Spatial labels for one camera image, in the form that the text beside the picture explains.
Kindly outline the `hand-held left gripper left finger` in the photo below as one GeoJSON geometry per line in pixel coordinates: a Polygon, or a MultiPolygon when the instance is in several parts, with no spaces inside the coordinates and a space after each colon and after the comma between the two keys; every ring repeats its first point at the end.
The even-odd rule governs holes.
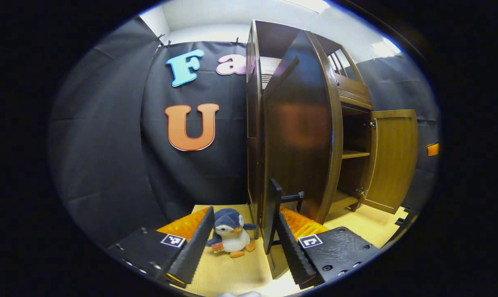
{"type": "Polygon", "coordinates": [[[111,245],[108,253],[147,278],[185,289],[194,278],[213,224],[211,206],[157,230],[141,227],[111,245]]]}

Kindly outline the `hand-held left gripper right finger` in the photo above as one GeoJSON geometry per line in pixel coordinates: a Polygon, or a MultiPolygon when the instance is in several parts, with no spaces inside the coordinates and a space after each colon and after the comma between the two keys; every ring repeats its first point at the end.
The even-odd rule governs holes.
{"type": "Polygon", "coordinates": [[[346,227],[328,229],[286,207],[279,208],[277,232],[300,289],[343,278],[379,252],[346,227]]]}

